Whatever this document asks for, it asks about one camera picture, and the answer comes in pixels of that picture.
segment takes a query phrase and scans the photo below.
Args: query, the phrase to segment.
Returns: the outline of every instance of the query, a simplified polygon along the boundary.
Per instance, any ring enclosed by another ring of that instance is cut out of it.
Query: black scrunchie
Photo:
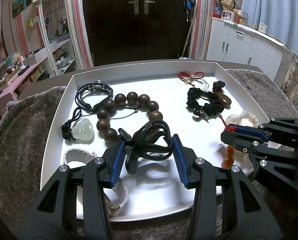
[[[200,88],[189,88],[187,95],[187,105],[189,108],[193,108],[194,110],[198,111],[203,110],[209,116],[221,113],[225,109],[218,96],[213,92],[205,92],[202,91]],[[204,104],[204,106],[198,104],[196,99],[201,97],[202,95],[209,98],[209,104],[206,103]]]

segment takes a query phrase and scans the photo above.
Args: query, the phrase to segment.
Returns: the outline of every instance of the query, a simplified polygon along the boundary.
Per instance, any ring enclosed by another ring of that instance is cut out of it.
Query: door handle
[[[149,14],[149,3],[155,3],[155,1],[144,0],[145,14]]]
[[[133,4],[133,14],[138,15],[139,14],[139,0],[133,0],[128,3]]]

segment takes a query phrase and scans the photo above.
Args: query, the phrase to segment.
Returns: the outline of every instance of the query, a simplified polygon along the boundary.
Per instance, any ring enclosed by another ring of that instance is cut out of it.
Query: red string bracelet
[[[206,83],[206,87],[208,88],[209,87],[209,84],[206,82],[206,80],[204,79],[204,77],[205,77],[205,73],[202,72],[202,71],[197,71],[197,72],[193,73],[192,75],[189,75],[188,73],[182,71],[178,75],[178,78],[180,80],[182,80],[186,84],[192,85],[193,87],[194,87],[194,85],[193,85],[192,82],[195,81],[195,80],[201,79],[202,81],[204,81]]]

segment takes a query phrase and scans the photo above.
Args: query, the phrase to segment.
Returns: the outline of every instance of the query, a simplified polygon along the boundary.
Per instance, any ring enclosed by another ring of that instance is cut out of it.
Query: white ceramic bracelet
[[[89,153],[88,151],[85,151],[79,148],[72,148],[67,150],[64,153],[63,162],[64,164],[68,165],[70,168],[76,168],[76,167],[84,166],[84,164],[89,163],[95,158],[97,158],[97,154],[95,152]],[[104,194],[106,209],[108,212],[108,216],[110,218],[119,214],[121,208],[125,205],[125,203],[128,201],[128,198],[129,198],[128,189],[121,178],[119,178],[116,186],[113,188],[113,191],[117,194],[119,198],[118,203],[112,203],[109,197],[106,194]],[[82,192],[83,192],[82,187],[78,187],[77,200],[81,204],[83,204]]]

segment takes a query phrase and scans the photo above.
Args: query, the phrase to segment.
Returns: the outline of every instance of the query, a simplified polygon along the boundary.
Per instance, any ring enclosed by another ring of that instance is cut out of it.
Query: braided cord bracelet
[[[100,92],[107,94],[107,97],[92,107],[90,104],[86,103],[82,99],[82,95],[85,91],[90,91],[90,92],[100,91]],[[110,86],[108,86],[107,84],[102,83],[100,80],[80,87],[76,93],[75,98],[74,98],[74,100],[77,104],[77,108],[73,111],[72,118],[69,119],[67,122],[65,122],[61,126],[62,137],[65,140],[70,140],[70,139],[75,140],[75,138],[72,136],[71,124],[73,122],[79,120],[79,118],[82,115],[82,110],[85,110],[85,111],[95,114],[104,105],[105,101],[112,98],[112,94],[113,94],[113,89]]]

